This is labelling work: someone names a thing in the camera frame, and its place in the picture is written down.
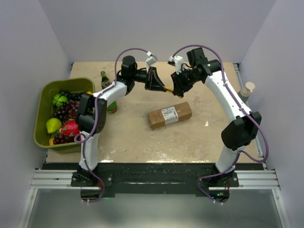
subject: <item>green ball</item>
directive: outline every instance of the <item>green ball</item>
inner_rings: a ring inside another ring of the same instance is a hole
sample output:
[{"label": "green ball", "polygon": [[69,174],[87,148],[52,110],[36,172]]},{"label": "green ball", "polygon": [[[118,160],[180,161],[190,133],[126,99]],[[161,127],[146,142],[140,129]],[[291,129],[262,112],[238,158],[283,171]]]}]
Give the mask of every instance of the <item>green ball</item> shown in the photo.
[{"label": "green ball", "polygon": [[52,103],[56,107],[61,107],[64,102],[68,102],[68,98],[62,94],[57,94],[53,97]]}]

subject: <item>bottle cap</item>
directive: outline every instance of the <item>bottle cap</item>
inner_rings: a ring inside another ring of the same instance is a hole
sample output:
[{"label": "bottle cap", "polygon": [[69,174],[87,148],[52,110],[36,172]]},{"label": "bottle cap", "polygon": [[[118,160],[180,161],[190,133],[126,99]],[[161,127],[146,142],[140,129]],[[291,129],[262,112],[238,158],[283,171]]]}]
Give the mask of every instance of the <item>bottle cap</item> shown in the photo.
[{"label": "bottle cap", "polygon": [[245,87],[241,90],[242,96],[249,96],[253,90],[255,89],[256,85],[252,82],[247,82]]}]

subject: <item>bottle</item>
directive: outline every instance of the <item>bottle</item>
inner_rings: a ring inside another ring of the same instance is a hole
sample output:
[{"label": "bottle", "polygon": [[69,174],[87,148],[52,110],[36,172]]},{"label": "bottle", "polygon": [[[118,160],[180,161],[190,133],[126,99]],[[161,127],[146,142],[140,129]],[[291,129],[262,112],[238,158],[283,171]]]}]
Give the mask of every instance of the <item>bottle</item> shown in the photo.
[{"label": "bottle", "polygon": [[[110,79],[106,76],[105,71],[100,72],[100,75],[101,75],[101,87],[102,87],[102,89],[107,88],[111,84]],[[116,113],[116,111],[117,111],[116,101],[114,101],[112,104],[110,104],[107,107],[107,110],[108,110],[109,113]]]},{"label": "bottle", "polygon": [[245,84],[245,87],[241,91],[239,91],[237,95],[244,103],[246,103],[249,98],[249,95],[253,92],[255,87],[255,84],[253,84],[252,82],[247,82]]}]

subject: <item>box label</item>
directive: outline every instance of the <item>box label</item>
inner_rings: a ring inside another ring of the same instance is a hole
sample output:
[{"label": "box label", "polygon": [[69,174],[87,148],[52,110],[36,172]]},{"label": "box label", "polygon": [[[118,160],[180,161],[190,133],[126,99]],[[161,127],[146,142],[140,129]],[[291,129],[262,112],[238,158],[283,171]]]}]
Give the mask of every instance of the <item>box label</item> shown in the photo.
[{"label": "box label", "polygon": [[177,115],[175,107],[164,108],[161,112],[166,125],[178,122],[179,116]]}]

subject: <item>yellow object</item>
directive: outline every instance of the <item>yellow object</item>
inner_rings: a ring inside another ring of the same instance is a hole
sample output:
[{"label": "yellow object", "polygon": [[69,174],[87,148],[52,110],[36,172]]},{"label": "yellow object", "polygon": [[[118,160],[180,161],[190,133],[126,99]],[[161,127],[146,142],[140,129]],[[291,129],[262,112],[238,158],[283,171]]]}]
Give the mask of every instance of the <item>yellow object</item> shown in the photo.
[{"label": "yellow object", "polygon": [[61,128],[61,121],[57,118],[51,118],[47,121],[47,133],[52,134]]},{"label": "yellow object", "polygon": [[50,138],[49,141],[48,141],[48,144],[50,146],[54,145],[54,138]]},{"label": "yellow object", "polygon": [[167,86],[164,86],[164,88],[167,90],[167,92],[173,94],[173,89]]}]

